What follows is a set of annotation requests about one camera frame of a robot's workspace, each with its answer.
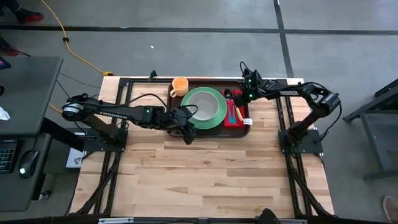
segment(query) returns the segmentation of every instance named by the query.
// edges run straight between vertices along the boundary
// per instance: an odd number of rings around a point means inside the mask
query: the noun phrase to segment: shoe
[[[398,223],[398,203],[392,197],[383,199],[383,209],[390,223]]]
[[[39,12],[32,12],[24,8],[18,9],[18,11],[14,12],[14,14],[17,16],[19,24],[25,24],[27,22],[37,22],[41,21],[44,18],[43,14]]]
[[[10,44],[8,44],[3,38],[0,37],[0,50],[2,50],[6,55],[15,57],[18,55],[18,51],[14,48],[11,47]]]

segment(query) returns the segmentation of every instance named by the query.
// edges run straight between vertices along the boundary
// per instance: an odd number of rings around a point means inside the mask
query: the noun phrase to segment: orange mug
[[[185,96],[188,93],[188,80],[185,77],[175,77],[172,82],[173,90],[170,91],[171,97]]]

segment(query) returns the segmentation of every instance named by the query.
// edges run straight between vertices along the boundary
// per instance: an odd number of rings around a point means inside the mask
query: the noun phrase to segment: concrete floor
[[[280,0],[286,29],[397,30],[398,3],[394,0]],[[56,25],[38,0],[21,0],[28,9],[45,14],[38,26]],[[47,0],[66,26],[278,28],[272,0]],[[3,24],[15,24],[7,11]],[[0,30],[12,45],[34,56],[61,56],[62,72],[101,85],[102,76],[71,56],[57,31]],[[258,69],[263,77],[286,77],[279,34],[68,32],[71,47],[83,58],[115,75],[239,77],[239,61]],[[397,78],[398,35],[287,35],[295,77],[319,82],[339,92],[343,115],[371,100],[375,91]],[[60,76],[70,95],[98,88]],[[51,103],[61,107],[66,96],[56,87]],[[337,112],[319,120],[320,131]],[[49,109],[47,117],[64,127]],[[335,213],[344,218],[386,221],[381,199],[398,199],[398,180],[365,183],[362,175],[377,171],[376,160],[361,122],[338,121],[323,142],[326,175]],[[72,197],[76,173],[49,179],[54,195],[34,203],[24,213],[2,213],[0,219],[63,215]]]

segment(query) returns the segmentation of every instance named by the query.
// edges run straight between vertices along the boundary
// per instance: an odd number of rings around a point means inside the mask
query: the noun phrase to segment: dark red tray
[[[189,91],[198,88],[198,87],[210,87],[213,88],[220,93],[226,88],[230,90],[238,90],[240,89],[240,82],[237,80],[190,80],[189,81]],[[172,91],[172,85],[169,86],[169,93]],[[169,108],[176,108],[181,105],[183,97],[175,97],[172,98],[170,95],[167,97],[167,106]],[[244,114],[246,118],[250,118],[249,116],[249,108],[248,105],[244,106]],[[197,129],[197,136],[200,138],[241,138],[250,131],[250,125],[245,125],[242,128],[225,128],[223,122],[217,125],[214,128],[201,130]],[[179,134],[169,133],[174,137],[181,137]]]

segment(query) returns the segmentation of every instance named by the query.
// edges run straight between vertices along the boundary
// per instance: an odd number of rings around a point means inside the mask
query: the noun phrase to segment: green plate
[[[181,105],[187,105],[188,99],[197,92],[200,91],[205,91],[208,93],[213,94],[217,100],[218,100],[218,112],[217,114],[209,119],[208,121],[199,121],[195,118],[190,118],[188,121],[191,122],[192,124],[195,125],[195,128],[197,129],[210,129],[210,128],[214,128],[215,126],[219,125],[221,122],[223,122],[225,115],[226,115],[226,102],[225,102],[225,98],[223,97],[223,95],[213,89],[213,88],[208,88],[208,87],[199,87],[196,89],[193,89],[191,91],[189,91],[184,98],[181,101]]]

